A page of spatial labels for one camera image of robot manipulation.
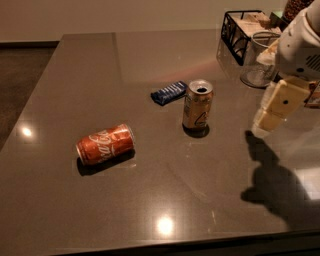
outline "dark floor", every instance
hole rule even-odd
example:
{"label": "dark floor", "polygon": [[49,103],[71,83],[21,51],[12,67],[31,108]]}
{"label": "dark floor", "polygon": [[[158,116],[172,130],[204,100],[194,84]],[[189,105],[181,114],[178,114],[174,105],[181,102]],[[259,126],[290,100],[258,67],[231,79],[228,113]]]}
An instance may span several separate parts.
{"label": "dark floor", "polygon": [[55,48],[0,48],[0,150]]}

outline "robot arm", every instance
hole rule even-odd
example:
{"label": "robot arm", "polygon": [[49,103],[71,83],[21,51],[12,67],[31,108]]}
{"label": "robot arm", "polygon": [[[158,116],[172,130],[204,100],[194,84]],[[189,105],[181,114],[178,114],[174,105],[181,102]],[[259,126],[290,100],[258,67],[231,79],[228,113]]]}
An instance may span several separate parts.
{"label": "robot arm", "polygon": [[265,137],[294,112],[310,94],[309,81],[320,79],[320,0],[302,10],[277,42],[275,68],[283,77],[271,84],[252,127]]}

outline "coca-cola can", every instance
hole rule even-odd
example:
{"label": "coca-cola can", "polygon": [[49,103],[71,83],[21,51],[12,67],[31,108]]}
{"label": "coca-cola can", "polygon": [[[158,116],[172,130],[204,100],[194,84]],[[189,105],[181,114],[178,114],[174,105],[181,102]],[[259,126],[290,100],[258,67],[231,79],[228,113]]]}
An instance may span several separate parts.
{"label": "coca-cola can", "polygon": [[82,138],[76,148],[83,165],[95,165],[133,150],[134,136],[121,124]]}
{"label": "coca-cola can", "polygon": [[204,130],[213,98],[213,86],[205,80],[190,82],[184,101],[182,124],[192,131]]}

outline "white wall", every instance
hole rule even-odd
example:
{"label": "white wall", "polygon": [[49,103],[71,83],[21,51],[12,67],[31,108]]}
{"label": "white wall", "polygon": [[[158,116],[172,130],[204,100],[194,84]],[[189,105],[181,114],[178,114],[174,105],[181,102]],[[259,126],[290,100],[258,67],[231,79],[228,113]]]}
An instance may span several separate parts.
{"label": "white wall", "polygon": [[66,33],[220,28],[225,11],[282,10],[285,0],[0,0],[0,42]]}

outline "blue candy bar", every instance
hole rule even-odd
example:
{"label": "blue candy bar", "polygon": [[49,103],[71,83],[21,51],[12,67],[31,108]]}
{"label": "blue candy bar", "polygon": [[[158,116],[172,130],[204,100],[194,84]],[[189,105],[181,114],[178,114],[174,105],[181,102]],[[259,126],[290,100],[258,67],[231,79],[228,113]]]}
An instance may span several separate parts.
{"label": "blue candy bar", "polygon": [[183,97],[186,93],[188,85],[182,81],[175,82],[169,86],[151,93],[153,101],[161,106],[168,104],[171,101]]}

